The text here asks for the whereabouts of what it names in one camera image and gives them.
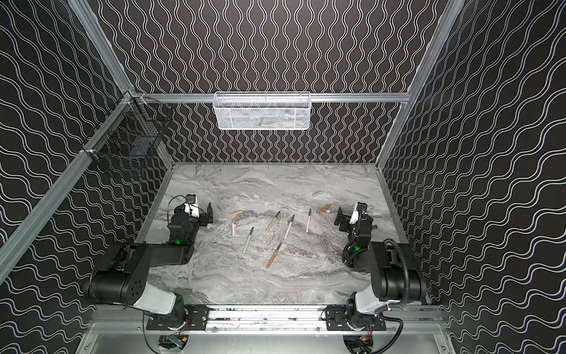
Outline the white pink pen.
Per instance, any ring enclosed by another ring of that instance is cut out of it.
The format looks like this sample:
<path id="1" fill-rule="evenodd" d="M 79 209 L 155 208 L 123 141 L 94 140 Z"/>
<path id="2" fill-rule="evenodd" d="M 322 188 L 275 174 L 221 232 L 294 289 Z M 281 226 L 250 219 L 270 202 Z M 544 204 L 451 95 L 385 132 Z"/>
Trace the white pink pen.
<path id="1" fill-rule="evenodd" d="M 312 218 L 312 209 L 309 209 L 308 214 L 307 214 L 307 221 L 306 221 L 306 224 L 305 224 L 305 232 L 307 234 L 310 231 L 311 218 Z"/>

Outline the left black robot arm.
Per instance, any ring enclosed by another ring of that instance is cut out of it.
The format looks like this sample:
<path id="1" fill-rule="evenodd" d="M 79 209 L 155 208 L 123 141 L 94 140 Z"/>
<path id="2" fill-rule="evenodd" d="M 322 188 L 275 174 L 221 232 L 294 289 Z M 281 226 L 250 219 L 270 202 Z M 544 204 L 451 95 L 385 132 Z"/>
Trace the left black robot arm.
<path id="1" fill-rule="evenodd" d="M 97 303 L 135 308 L 155 317 L 169 317 L 180 326 L 187 318 L 182 296 L 150 284 L 150 269 L 188 264 L 195 252 L 199 229 L 213 222 L 212 205 L 203 210 L 188 199 L 174 209 L 168 221 L 168 242 L 109 246 L 88 277 L 86 297 Z"/>

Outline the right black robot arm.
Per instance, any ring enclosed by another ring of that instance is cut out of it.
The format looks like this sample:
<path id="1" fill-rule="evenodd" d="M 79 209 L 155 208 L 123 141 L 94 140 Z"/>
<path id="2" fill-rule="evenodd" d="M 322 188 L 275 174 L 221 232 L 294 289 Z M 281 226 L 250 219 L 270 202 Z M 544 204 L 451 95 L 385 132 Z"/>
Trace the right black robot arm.
<path id="1" fill-rule="evenodd" d="M 347 234 L 341 253 L 343 265 L 371 278 L 369 286 L 348 299 L 348 314 L 374 315 L 413 302 L 426 303 L 426 284 L 411 247 L 391 238 L 373 240 L 377 226 L 367 209 L 361 202 L 350 215 L 338 209 L 334 221 Z"/>

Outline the green pen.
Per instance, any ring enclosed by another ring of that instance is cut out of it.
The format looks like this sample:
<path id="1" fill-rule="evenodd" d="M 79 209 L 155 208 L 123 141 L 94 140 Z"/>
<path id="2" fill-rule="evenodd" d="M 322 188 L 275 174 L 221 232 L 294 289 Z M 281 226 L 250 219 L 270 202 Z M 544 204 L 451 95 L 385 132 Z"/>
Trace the green pen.
<path id="1" fill-rule="evenodd" d="M 249 249 L 249 245 L 251 243 L 252 237 L 253 237 L 253 233 L 254 233 L 254 227 L 251 228 L 247 238 L 246 238 L 246 242 L 243 248 L 243 254 L 246 254 L 247 250 Z"/>

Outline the orange pen upper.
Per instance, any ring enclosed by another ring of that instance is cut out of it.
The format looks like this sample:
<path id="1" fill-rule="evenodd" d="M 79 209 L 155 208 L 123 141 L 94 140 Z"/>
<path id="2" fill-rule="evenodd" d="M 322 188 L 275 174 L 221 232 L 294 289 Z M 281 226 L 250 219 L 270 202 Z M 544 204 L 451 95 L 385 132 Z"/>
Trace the orange pen upper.
<path id="1" fill-rule="evenodd" d="M 270 224 L 268 225 L 268 228 L 266 229 L 266 232 L 269 234 L 272 230 L 272 228 L 275 227 L 275 225 L 277 224 L 279 217 L 281 215 L 281 211 L 278 211 L 277 214 L 273 217 L 273 219 L 271 220 Z"/>

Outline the orange pen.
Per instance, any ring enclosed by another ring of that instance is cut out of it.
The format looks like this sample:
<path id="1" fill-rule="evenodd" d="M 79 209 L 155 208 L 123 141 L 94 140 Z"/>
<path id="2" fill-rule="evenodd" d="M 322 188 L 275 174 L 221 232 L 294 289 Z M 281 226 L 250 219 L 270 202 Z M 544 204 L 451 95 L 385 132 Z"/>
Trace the orange pen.
<path id="1" fill-rule="evenodd" d="M 280 251 L 281 246 L 282 246 L 282 242 L 280 242 L 280 243 L 278 244 L 278 246 L 275 248 L 274 253 L 272 254 L 271 258 L 269 259 L 268 264 L 266 265 L 266 269 L 271 268 L 271 266 L 273 265 L 273 263 L 274 263 L 274 261 L 275 261 L 277 255 L 278 255 L 278 253 L 279 253 L 279 251 Z"/>
<path id="2" fill-rule="evenodd" d="M 281 215 L 281 211 L 278 211 L 277 214 L 273 217 L 273 219 L 271 220 L 270 224 L 268 225 L 268 228 L 266 229 L 266 232 L 269 234 L 272 230 L 272 228 L 275 227 L 275 225 L 277 224 L 279 217 Z"/>

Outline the orange pen lower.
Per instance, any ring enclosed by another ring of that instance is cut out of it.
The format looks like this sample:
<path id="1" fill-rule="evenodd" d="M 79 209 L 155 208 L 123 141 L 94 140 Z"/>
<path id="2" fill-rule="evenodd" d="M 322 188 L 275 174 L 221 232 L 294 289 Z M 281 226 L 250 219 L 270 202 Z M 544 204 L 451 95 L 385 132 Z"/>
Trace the orange pen lower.
<path id="1" fill-rule="evenodd" d="M 271 266 L 273 265 L 273 263 L 274 263 L 274 261 L 275 261 L 277 255 L 278 255 L 278 253 L 279 253 L 279 251 L 280 251 L 281 246 L 282 246 L 282 242 L 280 242 L 280 243 L 278 244 L 278 246 L 275 248 L 274 253 L 272 254 L 271 258 L 269 259 L 268 264 L 266 265 L 266 269 L 271 268 Z"/>

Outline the white mesh basket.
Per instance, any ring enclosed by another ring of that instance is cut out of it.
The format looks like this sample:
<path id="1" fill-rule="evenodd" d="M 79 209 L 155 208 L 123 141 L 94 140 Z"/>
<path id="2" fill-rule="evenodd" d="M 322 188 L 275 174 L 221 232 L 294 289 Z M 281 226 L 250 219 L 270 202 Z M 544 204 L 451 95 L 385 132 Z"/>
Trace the white mesh basket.
<path id="1" fill-rule="evenodd" d="M 312 100 L 308 91 L 218 91 L 212 108 L 221 130 L 303 131 Z"/>

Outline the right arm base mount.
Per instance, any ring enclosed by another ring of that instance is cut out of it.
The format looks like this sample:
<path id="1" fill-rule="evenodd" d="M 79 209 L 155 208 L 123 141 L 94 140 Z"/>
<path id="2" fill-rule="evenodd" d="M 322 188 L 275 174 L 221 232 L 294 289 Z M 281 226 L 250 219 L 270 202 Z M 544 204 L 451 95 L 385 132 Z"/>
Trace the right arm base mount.
<path id="1" fill-rule="evenodd" d="M 329 305 L 321 318 L 328 331 L 385 331 L 386 323 L 371 314 L 360 314 L 346 305 Z"/>

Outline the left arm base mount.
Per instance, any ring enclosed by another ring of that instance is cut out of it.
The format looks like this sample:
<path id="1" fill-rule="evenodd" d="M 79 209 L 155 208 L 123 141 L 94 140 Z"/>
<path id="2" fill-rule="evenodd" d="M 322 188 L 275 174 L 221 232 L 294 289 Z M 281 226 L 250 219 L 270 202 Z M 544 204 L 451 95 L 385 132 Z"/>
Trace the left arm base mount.
<path id="1" fill-rule="evenodd" d="M 171 314 L 150 314 L 146 330 L 183 332 L 205 330 L 210 308 L 206 305 L 187 305 L 184 310 L 174 309 Z"/>

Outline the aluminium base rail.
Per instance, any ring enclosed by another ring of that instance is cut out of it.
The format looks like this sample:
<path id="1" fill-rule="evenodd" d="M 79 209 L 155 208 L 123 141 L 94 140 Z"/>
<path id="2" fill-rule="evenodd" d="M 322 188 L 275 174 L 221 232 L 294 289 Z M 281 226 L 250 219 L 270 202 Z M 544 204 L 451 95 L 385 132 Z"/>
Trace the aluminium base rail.
<path id="1" fill-rule="evenodd" d="M 190 320 L 181 331 L 205 335 L 354 335 L 366 325 L 346 318 L 341 306 L 329 305 L 190 305 Z M 409 305 L 387 317 L 404 322 L 403 334 L 441 334 L 442 312 L 436 306 Z M 165 326 L 146 328 L 149 317 L 137 310 L 106 306 L 93 315 L 89 329 L 104 334 L 173 334 Z"/>

